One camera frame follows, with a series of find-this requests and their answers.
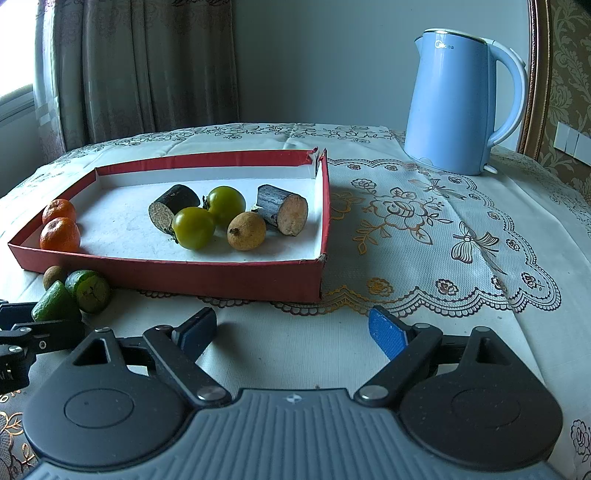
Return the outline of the green cut cucumber piece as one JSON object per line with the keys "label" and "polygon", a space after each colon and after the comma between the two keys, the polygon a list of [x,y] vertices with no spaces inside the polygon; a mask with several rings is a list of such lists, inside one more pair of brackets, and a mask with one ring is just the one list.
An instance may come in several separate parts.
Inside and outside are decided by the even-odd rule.
{"label": "green cut cucumber piece", "polygon": [[102,312],[111,300],[111,287],[107,280],[93,270],[77,270],[65,281],[65,288],[79,309],[88,315]]}

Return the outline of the green tomato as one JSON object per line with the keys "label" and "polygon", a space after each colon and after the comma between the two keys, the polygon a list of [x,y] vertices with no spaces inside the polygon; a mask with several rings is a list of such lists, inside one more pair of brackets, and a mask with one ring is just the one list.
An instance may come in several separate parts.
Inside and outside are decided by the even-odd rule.
{"label": "green tomato", "polygon": [[204,196],[204,208],[221,229],[226,229],[236,216],[245,211],[245,198],[231,186],[215,187]]}
{"label": "green tomato", "polygon": [[200,250],[214,235],[215,222],[211,213],[200,207],[180,210],[172,221],[176,241],[185,249]]}

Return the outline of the orange mandarin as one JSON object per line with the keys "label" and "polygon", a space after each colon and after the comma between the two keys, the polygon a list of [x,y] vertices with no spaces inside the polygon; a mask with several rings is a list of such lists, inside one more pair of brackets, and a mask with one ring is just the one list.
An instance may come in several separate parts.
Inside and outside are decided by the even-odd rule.
{"label": "orange mandarin", "polygon": [[58,198],[49,202],[42,213],[42,224],[46,225],[57,218],[68,218],[75,222],[77,213],[74,205],[67,199]]}
{"label": "orange mandarin", "polygon": [[80,247],[80,231],[68,217],[50,220],[41,230],[39,245],[42,250],[77,252]]}

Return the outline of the brown longan fruit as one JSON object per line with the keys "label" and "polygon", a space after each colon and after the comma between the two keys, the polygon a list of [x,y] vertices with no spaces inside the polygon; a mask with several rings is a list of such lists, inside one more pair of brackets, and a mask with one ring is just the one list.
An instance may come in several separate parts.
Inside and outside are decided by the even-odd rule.
{"label": "brown longan fruit", "polygon": [[257,213],[240,213],[229,223],[226,239],[235,250],[256,249],[266,239],[266,222]]}

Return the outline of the dark sugarcane piece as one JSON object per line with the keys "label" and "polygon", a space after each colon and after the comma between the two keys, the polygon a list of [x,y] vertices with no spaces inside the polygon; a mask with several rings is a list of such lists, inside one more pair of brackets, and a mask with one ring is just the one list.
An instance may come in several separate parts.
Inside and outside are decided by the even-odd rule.
{"label": "dark sugarcane piece", "polygon": [[304,197],[270,184],[257,188],[253,211],[284,236],[297,236],[308,221],[308,201]]}
{"label": "dark sugarcane piece", "polygon": [[148,216],[158,230],[172,235],[172,221],[175,215],[184,208],[199,206],[197,193],[190,187],[175,184],[148,206]]}

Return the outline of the brown longan on table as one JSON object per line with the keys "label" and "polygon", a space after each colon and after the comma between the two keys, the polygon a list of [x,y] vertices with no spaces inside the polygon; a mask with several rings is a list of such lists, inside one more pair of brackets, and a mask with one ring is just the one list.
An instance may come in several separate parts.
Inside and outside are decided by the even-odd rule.
{"label": "brown longan on table", "polygon": [[43,274],[42,284],[47,291],[55,282],[64,283],[68,277],[68,271],[58,265],[50,266]]}

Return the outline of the red shallow cardboard tray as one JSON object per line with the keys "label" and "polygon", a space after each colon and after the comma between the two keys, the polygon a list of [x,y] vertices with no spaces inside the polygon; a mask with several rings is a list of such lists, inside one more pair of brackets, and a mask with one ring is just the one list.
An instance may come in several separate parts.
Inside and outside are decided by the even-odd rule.
{"label": "red shallow cardboard tray", "polygon": [[97,167],[9,242],[18,264],[207,297],[315,303],[329,243],[325,150],[185,154]]}

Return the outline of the white embroidered tablecloth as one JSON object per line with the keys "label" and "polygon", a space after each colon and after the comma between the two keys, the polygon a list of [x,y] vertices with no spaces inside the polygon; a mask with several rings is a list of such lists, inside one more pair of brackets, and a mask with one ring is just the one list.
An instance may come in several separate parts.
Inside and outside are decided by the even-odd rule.
{"label": "white embroidered tablecloth", "polygon": [[121,336],[177,324],[204,306],[218,335],[198,363],[229,390],[356,390],[386,361],[370,340],[380,305],[463,335],[487,325],[551,390],[564,429],[551,462],[590,475],[590,208],[532,159],[498,148],[495,173],[452,175],[411,161],[384,127],[304,123],[195,127],[81,147],[1,197],[8,242],[96,167],[235,150],[329,154],[331,236],[317,305],[120,291],[98,318]]}

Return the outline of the light blue electric kettle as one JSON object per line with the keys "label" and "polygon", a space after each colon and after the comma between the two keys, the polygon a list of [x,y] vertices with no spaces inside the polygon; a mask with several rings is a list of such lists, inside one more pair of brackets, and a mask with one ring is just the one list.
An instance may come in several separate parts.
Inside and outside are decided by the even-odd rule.
{"label": "light blue electric kettle", "polygon": [[[525,63],[495,40],[450,29],[427,29],[415,45],[420,62],[405,152],[452,173],[483,173],[492,148],[515,131],[525,111]],[[498,64],[513,80],[511,110],[500,127],[495,126]]]}

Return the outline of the brown curtain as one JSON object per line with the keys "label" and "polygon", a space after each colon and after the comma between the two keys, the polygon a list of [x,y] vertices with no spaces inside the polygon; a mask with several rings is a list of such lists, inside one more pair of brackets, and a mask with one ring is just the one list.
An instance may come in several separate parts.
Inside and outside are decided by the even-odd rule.
{"label": "brown curtain", "polygon": [[40,1],[33,93],[45,160],[238,121],[229,1]]}

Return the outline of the gold framed headboard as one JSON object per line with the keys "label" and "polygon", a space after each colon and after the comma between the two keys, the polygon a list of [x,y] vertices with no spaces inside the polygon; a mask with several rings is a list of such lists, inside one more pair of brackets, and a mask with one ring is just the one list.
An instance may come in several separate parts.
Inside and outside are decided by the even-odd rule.
{"label": "gold framed headboard", "polygon": [[563,123],[590,135],[590,3],[529,1],[529,87],[517,151],[590,199],[590,167],[554,145]]}

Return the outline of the window frame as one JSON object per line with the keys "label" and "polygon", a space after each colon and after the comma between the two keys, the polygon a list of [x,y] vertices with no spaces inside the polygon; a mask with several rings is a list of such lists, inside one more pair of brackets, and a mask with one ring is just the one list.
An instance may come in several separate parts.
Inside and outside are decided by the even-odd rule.
{"label": "window frame", "polygon": [[25,85],[0,98],[0,125],[8,124],[35,109],[32,85]]}

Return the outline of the white wall switch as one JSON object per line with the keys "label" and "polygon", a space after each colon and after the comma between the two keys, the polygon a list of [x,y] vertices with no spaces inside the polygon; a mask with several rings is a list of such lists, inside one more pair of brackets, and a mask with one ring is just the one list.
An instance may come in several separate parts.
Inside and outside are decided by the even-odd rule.
{"label": "white wall switch", "polygon": [[591,165],[591,138],[563,122],[557,124],[554,148],[588,166]]}

